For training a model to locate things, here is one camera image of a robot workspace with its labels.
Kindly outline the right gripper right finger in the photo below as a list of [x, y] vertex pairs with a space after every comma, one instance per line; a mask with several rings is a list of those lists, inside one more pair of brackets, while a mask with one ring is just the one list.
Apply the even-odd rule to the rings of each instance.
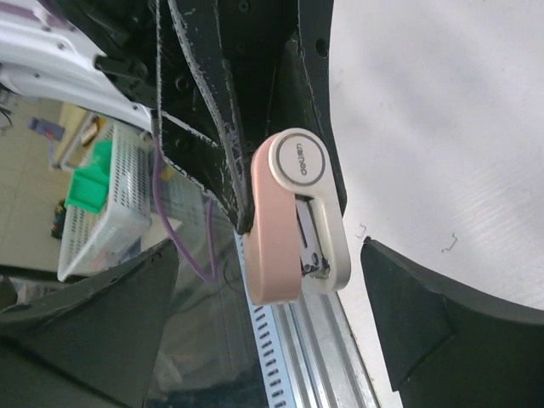
[[541, 407], [543, 313], [366, 238], [360, 261], [388, 378], [405, 407]]

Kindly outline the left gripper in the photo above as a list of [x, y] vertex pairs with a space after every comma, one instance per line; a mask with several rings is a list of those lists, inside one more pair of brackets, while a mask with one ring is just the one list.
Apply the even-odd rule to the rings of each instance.
[[[333, 5], [297, 1], [297, 35], [315, 133], [328, 149], [344, 213], [330, 107]], [[294, 2], [62, 1], [59, 11], [97, 47], [93, 68], [121, 95], [103, 112], [149, 129], [156, 110], [167, 162], [246, 232], [253, 207], [243, 122], [264, 122], [275, 69], [295, 31]]]

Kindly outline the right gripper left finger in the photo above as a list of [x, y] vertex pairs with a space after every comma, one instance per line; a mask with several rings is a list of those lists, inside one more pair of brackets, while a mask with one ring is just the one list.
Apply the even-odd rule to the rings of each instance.
[[164, 241], [1, 313], [3, 407], [143, 406], [179, 267]]

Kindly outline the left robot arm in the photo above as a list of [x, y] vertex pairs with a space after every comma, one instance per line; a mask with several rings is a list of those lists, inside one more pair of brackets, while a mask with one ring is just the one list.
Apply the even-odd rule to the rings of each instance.
[[250, 164], [288, 128], [328, 149], [347, 203], [329, 96], [330, 1], [4, 1], [1, 84], [144, 130], [161, 115], [165, 161], [239, 233]]

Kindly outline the pink white stapler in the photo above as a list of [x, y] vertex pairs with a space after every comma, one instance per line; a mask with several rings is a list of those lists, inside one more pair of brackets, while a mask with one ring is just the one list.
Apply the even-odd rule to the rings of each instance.
[[286, 303], [303, 290], [342, 290], [351, 262], [332, 163], [310, 131], [267, 138], [251, 164], [254, 217], [242, 236], [248, 297]]

